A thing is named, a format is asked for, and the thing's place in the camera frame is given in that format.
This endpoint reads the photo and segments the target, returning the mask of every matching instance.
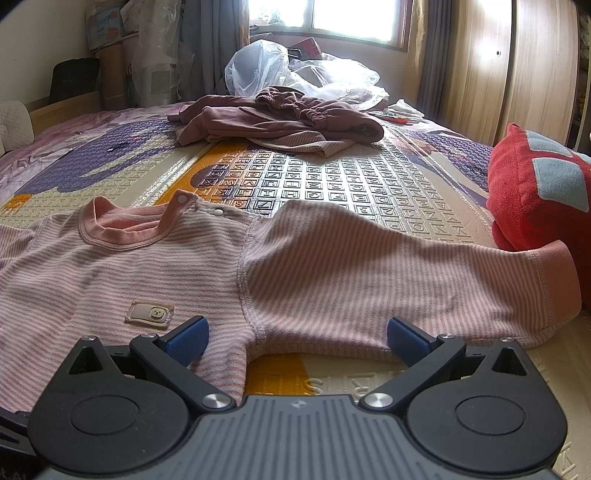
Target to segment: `shirt sleeve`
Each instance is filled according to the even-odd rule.
[[[34,237],[33,228],[0,225],[0,272],[25,252]]]
[[[246,258],[264,353],[382,358],[394,316],[469,343],[547,340],[581,308],[562,242],[506,252],[425,240],[340,206],[292,200],[259,221]]]

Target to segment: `beige curtain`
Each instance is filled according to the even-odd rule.
[[[410,105],[417,106],[418,88],[423,75],[425,45],[427,44],[428,0],[414,0],[410,18],[408,56],[404,72],[402,95]]]
[[[249,29],[250,11],[248,9],[248,0],[241,0],[239,8],[240,8],[240,14],[238,17],[238,21],[239,21],[240,35],[239,35],[238,46],[240,48],[242,48],[242,47],[246,47],[248,45],[249,38],[250,38],[250,29]]]

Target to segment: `pink striped shirt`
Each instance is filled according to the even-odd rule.
[[[135,300],[174,305],[170,328],[206,316],[210,343],[191,368],[238,400],[264,353],[390,359],[393,315],[533,346],[581,306],[561,242],[514,253],[428,241],[300,200],[265,218],[182,191],[137,209],[97,197],[0,226],[0,406],[30,409],[80,336],[113,345],[150,330],[124,323]]]

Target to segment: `bed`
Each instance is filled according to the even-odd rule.
[[[384,123],[371,147],[335,157],[288,155],[234,139],[179,148],[166,120],[182,105],[82,115],[0,158],[0,222],[26,227],[96,195],[120,206],[165,203],[176,189],[272,215],[289,199],[336,202],[422,238],[495,247],[486,171],[491,148],[432,122]],[[555,470],[591,479],[591,320],[582,312],[528,351],[569,421]],[[267,355],[249,365],[245,393],[362,395],[392,378],[397,363],[320,355]]]

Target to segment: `red pillow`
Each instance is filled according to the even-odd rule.
[[[591,158],[511,124],[492,150],[488,186],[496,244],[520,251],[562,240],[591,304]]]

